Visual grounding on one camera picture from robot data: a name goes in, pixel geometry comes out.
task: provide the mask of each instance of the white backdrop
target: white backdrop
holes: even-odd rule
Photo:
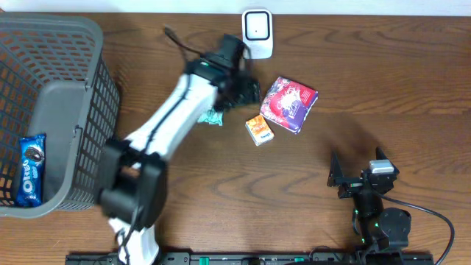
[[[0,0],[5,11],[471,16],[471,0]]]

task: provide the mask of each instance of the plastic crate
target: plastic crate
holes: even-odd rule
[[[102,44],[101,29],[86,18],[0,14],[1,216],[93,205],[97,163],[119,106]],[[19,208],[19,139],[38,133],[46,134],[43,204]]]

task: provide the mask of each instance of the perforated basket wall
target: perforated basket wall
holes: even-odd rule
[[[113,134],[119,102],[101,51],[102,32],[88,19],[0,14],[0,205],[5,215],[31,217],[29,209],[11,214],[4,207],[14,206],[18,141],[26,135],[41,89],[56,80],[83,83],[90,99],[83,103],[86,117],[79,119],[83,132],[76,168],[64,176],[73,181],[58,208],[82,210],[93,205],[100,149]]]

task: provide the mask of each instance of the blue snack package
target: blue snack package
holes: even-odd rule
[[[22,138],[21,146],[21,183],[16,203],[24,207],[37,207],[41,200],[41,179],[44,170],[44,142],[46,135],[40,134]]]

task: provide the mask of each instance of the wooden tabletop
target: wooden tabletop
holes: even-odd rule
[[[105,35],[103,55],[123,93],[120,136],[159,108],[182,72],[164,24],[199,50],[216,48],[223,33],[241,35],[239,15],[80,15]],[[449,217],[456,240],[444,264],[469,264],[471,18],[274,15],[274,37],[273,56],[255,61],[263,94],[278,76],[319,91],[301,133],[270,123],[274,140],[256,147],[244,122],[258,106],[231,110],[223,127],[195,126],[170,165],[160,243],[195,252],[351,250],[361,238],[353,201],[326,186],[330,151],[357,176],[380,145],[400,170],[388,195]],[[407,250],[438,259],[448,226],[406,210]],[[0,219],[0,264],[64,264],[70,252],[114,247],[99,208]]]

